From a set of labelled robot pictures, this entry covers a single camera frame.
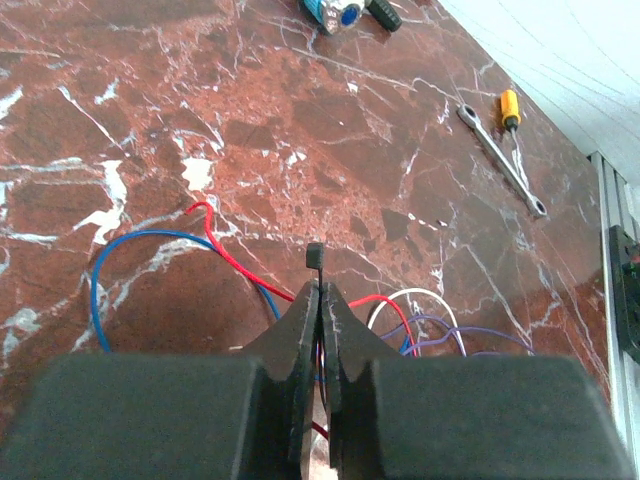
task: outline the white wall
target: white wall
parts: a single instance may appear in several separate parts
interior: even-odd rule
[[[640,220],[640,1],[440,2],[582,153],[600,151],[634,187]]]

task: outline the white wire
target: white wire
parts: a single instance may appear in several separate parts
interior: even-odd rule
[[[389,300],[394,300],[394,299],[398,298],[401,295],[407,295],[409,293],[422,293],[424,295],[429,295],[430,297],[432,297],[435,300],[437,300],[438,303],[440,303],[440,305],[442,305],[447,310],[447,313],[451,317],[451,323],[453,324],[453,326],[454,327],[458,327],[458,321],[456,320],[456,316],[453,314],[453,310],[451,310],[451,307],[449,306],[449,304],[447,302],[445,302],[444,298],[442,298],[440,295],[438,295],[435,292],[432,292],[431,290],[427,290],[426,288],[418,288],[418,287],[405,288],[404,290],[399,290],[399,291],[389,295]],[[378,318],[378,315],[380,314],[380,312],[382,311],[382,309],[384,308],[384,306],[386,304],[387,304],[387,302],[382,302],[380,305],[378,305],[376,307],[376,309],[371,314],[371,318],[369,319],[369,323],[367,324],[367,327],[369,327],[370,330],[373,330],[373,324],[376,322],[376,318]],[[467,356],[467,351],[464,348],[464,342],[462,341],[462,335],[460,335],[460,332],[456,332],[455,335],[458,337],[458,340],[460,341],[460,350],[462,351],[462,355],[466,357]]]

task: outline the marble surface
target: marble surface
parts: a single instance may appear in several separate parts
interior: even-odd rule
[[[608,394],[595,171],[520,94],[525,168],[549,210],[533,220],[455,114],[471,104],[508,148],[496,98],[512,82],[437,3],[397,3],[399,32],[365,17],[336,37],[294,0],[0,5],[0,430],[48,359],[98,349],[88,278],[105,243],[202,235],[203,213],[183,215],[196,200],[216,205],[232,254],[291,293],[320,239],[345,298],[431,288],[463,325],[578,357]],[[241,276],[182,241],[119,247],[100,283],[116,351],[226,352],[273,322]],[[385,310],[377,331],[396,323]],[[453,341],[424,351],[446,353]]]

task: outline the screwdriver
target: screwdriver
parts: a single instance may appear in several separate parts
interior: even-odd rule
[[[505,90],[500,96],[500,109],[502,110],[502,125],[511,134],[514,143],[514,150],[511,152],[513,163],[520,177],[527,182],[526,175],[522,167],[522,152],[520,143],[516,136],[516,131],[520,125],[520,109],[518,107],[518,96],[513,90]]]

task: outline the combination wrench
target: combination wrench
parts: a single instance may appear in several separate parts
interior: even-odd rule
[[[544,203],[531,193],[527,183],[518,174],[514,165],[512,165],[504,153],[502,153],[502,150],[500,150],[500,147],[498,147],[496,142],[493,141],[491,135],[482,128],[482,123],[480,122],[480,118],[478,118],[475,110],[469,105],[461,105],[458,107],[458,116],[471,130],[473,130],[476,137],[478,137],[478,140],[480,140],[482,147],[496,162],[498,168],[502,174],[507,177],[507,180],[514,190],[524,199],[531,213],[536,217],[546,217],[547,209],[544,206]]]

